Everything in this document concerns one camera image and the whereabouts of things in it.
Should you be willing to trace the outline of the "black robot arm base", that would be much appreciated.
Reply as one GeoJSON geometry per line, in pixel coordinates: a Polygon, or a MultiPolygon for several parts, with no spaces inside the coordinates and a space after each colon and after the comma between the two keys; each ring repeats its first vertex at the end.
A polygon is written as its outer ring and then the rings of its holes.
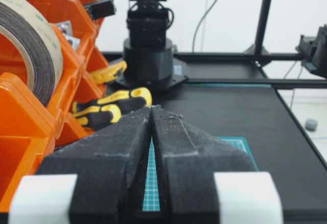
{"type": "Polygon", "coordinates": [[[130,0],[127,12],[129,36],[124,41],[122,59],[127,63],[117,83],[128,88],[145,86],[163,92],[187,79],[184,63],[174,58],[173,43],[166,31],[174,13],[161,2],[167,0],[130,0]]]}

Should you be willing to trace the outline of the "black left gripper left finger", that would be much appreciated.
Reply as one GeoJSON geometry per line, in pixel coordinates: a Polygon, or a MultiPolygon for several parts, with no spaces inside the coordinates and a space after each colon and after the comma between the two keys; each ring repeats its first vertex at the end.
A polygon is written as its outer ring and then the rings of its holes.
{"type": "Polygon", "coordinates": [[[141,108],[45,157],[38,175],[76,174],[71,215],[124,215],[142,210],[151,109],[141,108]]]}

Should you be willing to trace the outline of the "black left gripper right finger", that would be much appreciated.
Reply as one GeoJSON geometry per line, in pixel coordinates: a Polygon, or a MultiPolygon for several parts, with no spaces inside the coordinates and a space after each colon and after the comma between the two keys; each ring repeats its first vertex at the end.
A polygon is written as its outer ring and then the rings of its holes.
{"type": "Polygon", "coordinates": [[[151,108],[160,208],[170,215],[217,215],[215,172],[253,172],[251,157],[160,106],[151,108]]]}

